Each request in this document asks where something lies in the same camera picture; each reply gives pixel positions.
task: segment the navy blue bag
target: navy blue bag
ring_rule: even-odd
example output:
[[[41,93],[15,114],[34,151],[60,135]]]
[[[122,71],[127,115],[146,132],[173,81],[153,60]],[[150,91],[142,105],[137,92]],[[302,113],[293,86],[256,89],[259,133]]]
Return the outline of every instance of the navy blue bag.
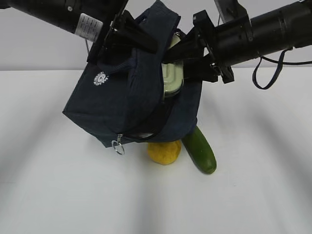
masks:
[[[157,54],[116,48],[89,63],[63,111],[105,147],[118,135],[122,144],[175,141],[196,125],[201,81],[164,98],[161,62],[180,16],[157,0],[136,21],[158,41]]]

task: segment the yellow fruit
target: yellow fruit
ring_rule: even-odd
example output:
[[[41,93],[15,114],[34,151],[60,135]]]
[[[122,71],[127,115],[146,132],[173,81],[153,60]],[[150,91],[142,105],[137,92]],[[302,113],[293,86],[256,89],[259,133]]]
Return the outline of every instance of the yellow fruit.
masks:
[[[176,161],[181,152],[181,142],[148,143],[150,158],[161,165],[168,165]]]

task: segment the cable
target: cable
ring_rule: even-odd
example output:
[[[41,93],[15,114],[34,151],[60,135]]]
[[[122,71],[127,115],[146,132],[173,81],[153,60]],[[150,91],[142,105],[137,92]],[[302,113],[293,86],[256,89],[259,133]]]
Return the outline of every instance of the cable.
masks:
[[[257,81],[257,71],[258,71],[258,69],[259,69],[259,67],[260,67],[260,64],[261,64],[262,60],[263,60],[263,58],[260,57],[260,62],[259,62],[259,64],[256,66],[256,68],[255,68],[255,70],[254,70],[254,72],[253,72],[253,83],[254,83],[254,85],[255,85],[258,89],[267,90],[267,89],[271,88],[272,85],[274,85],[274,83],[277,81],[277,78],[278,78],[279,74],[280,74],[281,71],[283,70],[283,65],[284,65],[284,62],[283,62],[283,61],[284,61],[285,54],[286,54],[287,51],[290,51],[290,50],[292,50],[292,48],[291,48],[291,49],[284,50],[284,51],[281,53],[281,56],[279,57],[279,60],[278,60],[278,66],[277,66],[277,68],[276,68],[276,71],[275,71],[275,73],[274,73],[274,75],[273,75],[271,81],[269,82],[269,84],[268,84],[267,86],[265,86],[265,87],[261,87],[261,86],[258,84],[258,81]]]
[[[276,63],[278,64],[279,62],[270,58],[267,58],[265,56],[262,56],[262,59],[268,61],[268,62],[272,62],[272,63]],[[299,65],[307,65],[307,64],[312,64],[312,61],[306,61],[306,62],[283,62],[283,65],[290,65],[290,66],[299,66]]]
[[[219,14],[218,26],[220,25],[221,15]]]
[[[87,51],[88,51],[88,54],[90,53],[90,49],[89,49],[89,44],[88,44],[88,40],[85,39],[85,42],[86,42],[86,47],[87,47]]]

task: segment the green cucumber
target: green cucumber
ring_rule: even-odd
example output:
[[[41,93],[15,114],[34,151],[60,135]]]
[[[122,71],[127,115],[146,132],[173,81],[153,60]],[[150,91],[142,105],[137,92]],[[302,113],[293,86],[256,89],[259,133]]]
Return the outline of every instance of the green cucumber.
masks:
[[[191,134],[186,135],[182,142],[195,166],[204,174],[212,174],[216,170],[216,159],[209,143],[196,126]]]

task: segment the white label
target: white label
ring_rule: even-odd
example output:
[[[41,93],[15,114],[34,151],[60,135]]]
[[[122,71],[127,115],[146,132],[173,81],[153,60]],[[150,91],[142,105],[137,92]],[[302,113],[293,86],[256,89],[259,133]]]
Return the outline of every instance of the white label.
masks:
[[[89,41],[96,42],[103,27],[103,22],[82,13],[75,34]]]

